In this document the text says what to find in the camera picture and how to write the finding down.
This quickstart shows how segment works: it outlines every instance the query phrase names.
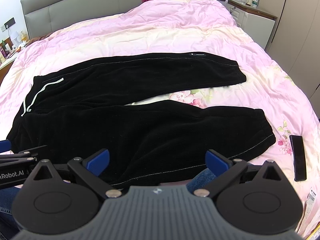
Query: person's leg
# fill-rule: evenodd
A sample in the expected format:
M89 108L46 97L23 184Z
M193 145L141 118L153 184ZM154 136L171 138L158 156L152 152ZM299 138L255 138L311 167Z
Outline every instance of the person's leg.
M11 215L11 205L19 190L16 187L0 190L0 239L9 240L19 232Z

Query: black phone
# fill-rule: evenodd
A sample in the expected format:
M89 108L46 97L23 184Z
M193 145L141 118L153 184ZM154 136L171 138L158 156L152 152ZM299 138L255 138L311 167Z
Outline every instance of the black phone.
M294 180L307 179L306 155L304 153L303 138L300 135L290 135L291 148L293 152Z

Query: drawstring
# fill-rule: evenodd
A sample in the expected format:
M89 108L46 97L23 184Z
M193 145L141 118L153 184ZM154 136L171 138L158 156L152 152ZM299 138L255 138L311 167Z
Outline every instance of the drawstring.
M23 100L23 114L22 114L21 116L23 116L26 112L28 112L28 113L31 112L31 108L30 108L30 107L34 104L34 102L36 101L36 97L37 97L37 95L38 95L40 92L44 91L45 88L46 88L48 85L57 84L57 83L60 83L61 81L63 81L63 78L59 79L59 80L56 81L56 82L51 82L51 83L45 84L45 85L43 86L43 88L42 88L38 93L36 93L35 97L33 98L32 102L31 102L31 104L30 104L30 106L28 106L27 109L26 109L26 98L24 98L24 100Z

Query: pink flower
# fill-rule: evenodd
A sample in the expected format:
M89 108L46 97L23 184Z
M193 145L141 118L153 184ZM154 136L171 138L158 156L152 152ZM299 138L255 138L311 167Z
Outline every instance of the pink flower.
M200 108L206 108L206 106L202 103L201 98L193 99L193 101L191 103L189 103L189 105L197 106Z
M190 90L175 92L169 96L170 100L190 104L193 102L193 95L190 94Z

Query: wooden countertop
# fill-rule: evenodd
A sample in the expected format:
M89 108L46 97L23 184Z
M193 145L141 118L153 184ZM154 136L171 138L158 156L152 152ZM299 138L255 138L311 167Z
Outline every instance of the wooden countertop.
M276 20L277 16L272 15L271 13L269 13L268 11L260 8L259 6L257 6L256 8L246 5L246 4L242 4L240 3L238 0L228 0L228 4L231 4L247 13L251 13L251 14L255 14L255 15L259 15L261 17L265 17L271 20Z

